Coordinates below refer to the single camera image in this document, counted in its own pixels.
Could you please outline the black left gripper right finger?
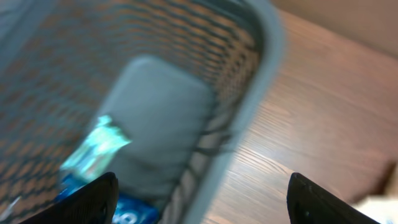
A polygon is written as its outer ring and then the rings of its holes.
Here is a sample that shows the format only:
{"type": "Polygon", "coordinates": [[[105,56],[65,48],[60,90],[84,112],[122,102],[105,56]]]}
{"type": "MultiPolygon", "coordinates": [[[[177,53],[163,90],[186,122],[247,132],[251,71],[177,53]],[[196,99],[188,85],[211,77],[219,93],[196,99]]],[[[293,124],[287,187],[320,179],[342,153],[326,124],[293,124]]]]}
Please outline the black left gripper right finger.
{"type": "Polygon", "coordinates": [[[298,172],[290,176],[287,210],[291,224],[378,224],[298,172]]]}

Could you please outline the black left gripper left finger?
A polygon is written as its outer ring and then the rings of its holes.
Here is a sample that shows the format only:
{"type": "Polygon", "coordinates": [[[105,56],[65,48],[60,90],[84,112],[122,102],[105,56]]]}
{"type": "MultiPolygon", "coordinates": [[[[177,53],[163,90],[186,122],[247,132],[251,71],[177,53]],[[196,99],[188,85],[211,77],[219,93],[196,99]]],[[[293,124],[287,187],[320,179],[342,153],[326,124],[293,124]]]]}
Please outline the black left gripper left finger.
{"type": "Polygon", "coordinates": [[[111,224],[118,197],[118,179],[107,172],[21,224],[111,224]]]}

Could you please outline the beige paper snack bag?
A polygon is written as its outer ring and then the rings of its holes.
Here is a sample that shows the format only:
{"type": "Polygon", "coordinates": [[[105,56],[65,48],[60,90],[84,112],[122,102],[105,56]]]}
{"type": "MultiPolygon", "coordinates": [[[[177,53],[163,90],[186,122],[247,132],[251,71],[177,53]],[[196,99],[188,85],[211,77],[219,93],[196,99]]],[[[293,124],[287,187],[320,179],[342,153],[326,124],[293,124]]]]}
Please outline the beige paper snack bag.
{"type": "Polygon", "coordinates": [[[369,196],[352,207],[378,223],[397,224],[397,197],[369,196]]]}

